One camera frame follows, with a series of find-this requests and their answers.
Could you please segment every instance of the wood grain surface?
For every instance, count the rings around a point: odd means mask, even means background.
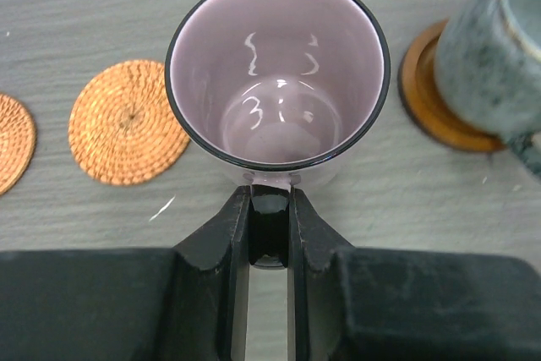
[[[131,188],[90,179],[68,146],[69,114],[86,83],[127,59],[163,61],[197,1],[0,0],[0,91],[19,98],[38,129],[27,173],[0,198],[0,249],[169,246],[221,207],[233,185],[194,143],[172,169]],[[309,193],[314,206],[359,246],[509,254],[541,270],[541,185],[508,152],[437,145],[398,99],[408,44],[465,0],[363,1],[389,42],[390,94],[345,170]],[[247,360],[286,359],[286,325],[286,273],[253,271]]]

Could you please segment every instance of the black rim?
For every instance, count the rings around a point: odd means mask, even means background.
[[[370,10],[366,7],[366,5],[363,2],[361,2],[360,0],[353,0],[367,15],[367,17],[370,20],[370,23],[372,23],[372,26],[374,27],[378,35],[378,38],[380,40],[380,45],[381,45],[381,51],[383,53],[383,64],[384,64],[383,81],[381,84],[380,96],[378,97],[374,110],[370,114],[368,120],[363,124],[363,126],[354,135],[352,135],[346,142],[338,145],[336,148],[334,148],[333,150],[325,154],[315,156],[314,158],[310,158],[309,160],[294,162],[291,164],[265,164],[265,163],[258,163],[258,162],[243,160],[242,158],[231,156],[227,154],[226,152],[217,149],[214,145],[208,143],[205,139],[203,139],[200,135],[198,135],[197,132],[194,131],[194,129],[192,129],[192,127],[189,125],[189,123],[186,121],[186,119],[180,112],[180,109],[177,106],[177,103],[175,101],[175,98],[172,92],[171,80],[170,80],[171,58],[172,58],[173,49],[175,45],[177,44],[177,38],[180,35],[180,32],[182,31],[183,27],[191,18],[192,14],[194,14],[195,11],[206,1],[207,0],[200,0],[188,12],[188,14],[186,14],[183,21],[178,26],[171,40],[169,48],[167,49],[166,66],[165,66],[166,92],[167,92],[167,99],[169,100],[169,104],[171,105],[171,109],[173,113],[175,114],[177,120],[180,122],[183,129],[190,136],[190,138],[193,141],[195,141],[195,143],[197,143],[199,146],[201,146],[204,150],[210,152],[213,156],[216,156],[223,161],[226,161],[238,167],[247,168],[253,171],[267,171],[267,172],[297,171],[299,169],[312,167],[314,165],[320,164],[321,162],[328,161],[335,156],[339,156],[342,152],[348,150],[352,145],[357,143],[357,141],[359,141],[366,134],[366,132],[372,127],[375,120],[380,115],[381,109],[383,108],[385,99],[387,97],[387,91],[389,89],[389,82],[390,82],[390,77],[391,77],[391,57],[389,55],[389,47],[387,46],[387,41],[383,34],[383,30],[381,29],[380,24],[378,23],[378,20],[376,20],[372,12],[370,12]]]

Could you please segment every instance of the table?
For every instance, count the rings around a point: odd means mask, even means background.
[[[74,163],[68,118],[85,84],[127,59],[165,59],[198,0],[0,0],[0,89],[38,128],[36,154],[0,198],[0,249],[171,246],[213,215],[233,185],[194,143],[170,170],[132,188],[91,180]],[[376,125],[344,171],[309,196],[359,246],[508,254],[541,270],[541,187],[508,152],[449,150],[403,112],[396,71],[414,36],[465,0],[363,0],[391,49]],[[150,222],[171,198],[169,207]],[[286,272],[251,276],[249,360],[286,359]]]

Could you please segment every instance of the blue-gray ceramic mug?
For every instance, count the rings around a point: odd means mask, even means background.
[[[434,76],[457,116],[541,178],[541,0],[470,0],[445,27]]]

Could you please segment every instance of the round wooden coaster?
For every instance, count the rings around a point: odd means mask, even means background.
[[[0,195],[25,172],[36,147],[36,126],[26,108],[0,94]]]
[[[398,90],[410,118],[429,136],[452,148],[471,152],[505,149],[500,139],[464,123],[445,104],[434,81],[434,55],[447,20],[415,39],[402,60]]]
[[[127,61],[98,74],[69,118],[69,146],[92,178],[143,183],[168,169],[189,137],[167,100],[162,63]]]

